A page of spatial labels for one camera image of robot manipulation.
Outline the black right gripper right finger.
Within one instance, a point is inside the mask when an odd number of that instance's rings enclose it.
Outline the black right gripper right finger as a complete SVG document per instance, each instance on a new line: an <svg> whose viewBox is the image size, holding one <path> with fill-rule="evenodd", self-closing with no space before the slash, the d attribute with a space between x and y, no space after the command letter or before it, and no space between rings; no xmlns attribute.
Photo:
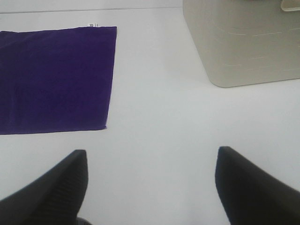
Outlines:
<svg viewBox="0 0 300 225"><path fill-rule="evenodd" d="M232 225L298 225L300 193L231 147L220 147L215 184Z"/></svg>

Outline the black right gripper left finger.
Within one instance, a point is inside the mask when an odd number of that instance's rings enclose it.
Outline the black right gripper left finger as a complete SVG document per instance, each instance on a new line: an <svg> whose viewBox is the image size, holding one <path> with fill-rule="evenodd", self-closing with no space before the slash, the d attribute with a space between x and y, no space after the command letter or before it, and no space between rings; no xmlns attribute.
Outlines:
<svg viewBox="0 0 300 225"><path fill-rule="evenodd" d="M44 175L0 202L2 225L87 225L78 217L88 185L85 150L74 150Z"/></svg>

